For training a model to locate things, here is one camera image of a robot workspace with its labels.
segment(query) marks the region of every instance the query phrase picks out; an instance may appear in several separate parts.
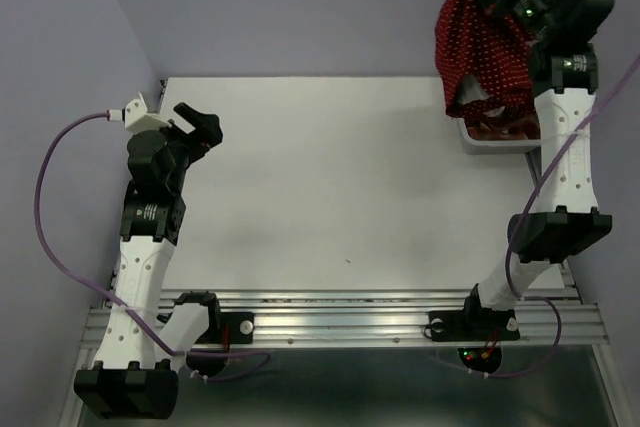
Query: red cloth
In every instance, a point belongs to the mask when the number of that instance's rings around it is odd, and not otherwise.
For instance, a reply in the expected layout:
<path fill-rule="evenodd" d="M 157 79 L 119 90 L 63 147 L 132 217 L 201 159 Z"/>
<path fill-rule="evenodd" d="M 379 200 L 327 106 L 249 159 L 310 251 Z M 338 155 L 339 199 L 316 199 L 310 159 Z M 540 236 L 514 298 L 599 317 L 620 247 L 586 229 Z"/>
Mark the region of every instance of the red cloth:
<path fill-rule="evenodd" d="M 499 120 L 534 114 L 527 72 L 529 40 L 511 17 L 491 19 L 475 0 L 447 0 L 436 23 L 436 67 L 444 84 L 447 115 L 486 121 L 491 119 L 485 112 L 503 106 Z M 460 105 L 455 101 L 458 87 L 471 74 L 491 98 Z"/>

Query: plastic container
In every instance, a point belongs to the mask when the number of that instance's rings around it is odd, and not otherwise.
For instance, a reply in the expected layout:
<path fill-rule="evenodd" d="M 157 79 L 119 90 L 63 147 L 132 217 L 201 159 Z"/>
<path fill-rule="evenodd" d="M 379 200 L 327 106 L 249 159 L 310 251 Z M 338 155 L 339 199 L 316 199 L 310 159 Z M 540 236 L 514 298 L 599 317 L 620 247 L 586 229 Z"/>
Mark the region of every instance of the plastic container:
<path fill-rule="evenodd" d="M 457 119 L 462 150 L 468 155 L 485 154 L 525 154 L 540 147 L 540 139 L 536 140 L 475 140 L 471 138 L 464 119 Z"/>

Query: polka dot fabric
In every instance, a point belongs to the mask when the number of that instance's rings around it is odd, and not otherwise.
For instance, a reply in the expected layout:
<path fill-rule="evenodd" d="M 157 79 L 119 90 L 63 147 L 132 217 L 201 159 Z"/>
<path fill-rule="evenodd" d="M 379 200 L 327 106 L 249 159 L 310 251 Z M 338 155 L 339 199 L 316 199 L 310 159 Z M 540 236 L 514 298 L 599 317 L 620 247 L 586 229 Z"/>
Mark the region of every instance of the polka dot fabric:
<path fill-rule="evenodd" d="M 491 19 L 475 0 L 447 0 L 436 23 L 436 67 L 444 84 L 447 115 L 467 122 L 486 121 L 485 112 L 503 106 L 502 121 L 534 114 L 527 72 L 529 40 L 511 17 Z M 491 97 L 457 103 L 460 83 L 467 75 L 475 75 Z"/>

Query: red garment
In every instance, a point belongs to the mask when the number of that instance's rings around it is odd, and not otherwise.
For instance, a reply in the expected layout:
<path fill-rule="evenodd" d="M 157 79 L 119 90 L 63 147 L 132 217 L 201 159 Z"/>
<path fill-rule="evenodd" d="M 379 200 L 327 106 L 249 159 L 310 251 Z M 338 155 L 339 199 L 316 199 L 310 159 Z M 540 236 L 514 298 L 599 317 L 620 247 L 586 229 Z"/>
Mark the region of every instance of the red garment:
<path fill-rule="evenodd" d="M 527 72 L 529 40 L 511 17 L 489 18 L 475 0 L 447 0 L 436 23 L 436 67 L 444 84 L 447 115 L 486 121 L 490 119 L 485 112 L 503 106 L 500 120 L 534 114 Z M 460 105 L 455 101 L 458 87 L 471 74 L 491 98 Z"/>

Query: robotic arm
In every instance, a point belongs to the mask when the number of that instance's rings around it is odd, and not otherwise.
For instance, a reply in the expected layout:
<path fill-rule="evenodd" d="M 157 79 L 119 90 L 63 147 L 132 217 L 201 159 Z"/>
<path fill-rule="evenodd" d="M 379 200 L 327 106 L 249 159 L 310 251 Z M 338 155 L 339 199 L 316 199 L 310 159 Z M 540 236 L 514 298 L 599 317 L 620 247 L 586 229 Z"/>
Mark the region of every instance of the robotic arm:
<path fill-rule="evenodd" d="M 529 74 L 542 138 L 545 171 L 568 137 L 591 113 L 598 67 L 589 43 L 613 9 L 614 0 L 476 0 L 491 17 L 511 15 L 534 39 Z M 591 178 L 589 125 L 578 133 L 542 187 L 535 212 L 514 215 L 507 237 L 513 246 L 505 263 L 477 284 L 462 311 L 429 313 L 434 341 L 518 340 L 514 290 L 524 292 L 551 265 L 563 262 L 607 235 L 612 218 L 599 212 Z M 521 228 L 516 232 L 516 225 Z"/>
<path fill-rule="evenodd" d="M 115 293 L 148 325 L 156 322 L 162 281 L 178 243 L 187 169 L 222 142 L 218 116 L 184 103 L 174 111 L 194 127 L 192 132 L 148 113 L 142 96 L 122 111 L 109 112 L 109 120 L 123 121 L 134 134 L 127 144 L 132 178 L 120 226 Z M 183 294 L 160 338 L 173 351 L 188 351 L 219 323 L 214 294 Z M 76 373 L 74 390 L 100 417 L 167 418 L 185 361 L 157 347 L 126 309 L 113 306 L 93 366 Z"/>

